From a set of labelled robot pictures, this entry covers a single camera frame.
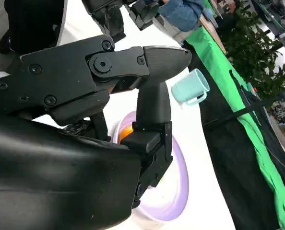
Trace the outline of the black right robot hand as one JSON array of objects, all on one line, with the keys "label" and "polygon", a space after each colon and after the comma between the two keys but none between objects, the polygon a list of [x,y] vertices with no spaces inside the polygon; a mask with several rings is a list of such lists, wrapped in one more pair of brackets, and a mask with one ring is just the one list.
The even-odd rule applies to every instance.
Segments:
[{"label": "black right robot hand", "polygon": [[0,78],[0,230],[115,226],[173,161],[171,46],[99,35],[21,57]]}]

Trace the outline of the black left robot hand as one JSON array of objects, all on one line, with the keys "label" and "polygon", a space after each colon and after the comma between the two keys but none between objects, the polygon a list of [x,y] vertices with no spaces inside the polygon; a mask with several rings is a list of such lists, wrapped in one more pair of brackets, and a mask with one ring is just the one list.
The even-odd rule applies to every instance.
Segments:
[{"label": "black left robot hand", "polygon": [[83,5],[103,34],[111,37],[114,42],[126,36],[120,10],[122,6],[141,31],[153,24],[153,18],[159,9],[157,0],[84,0]]}]

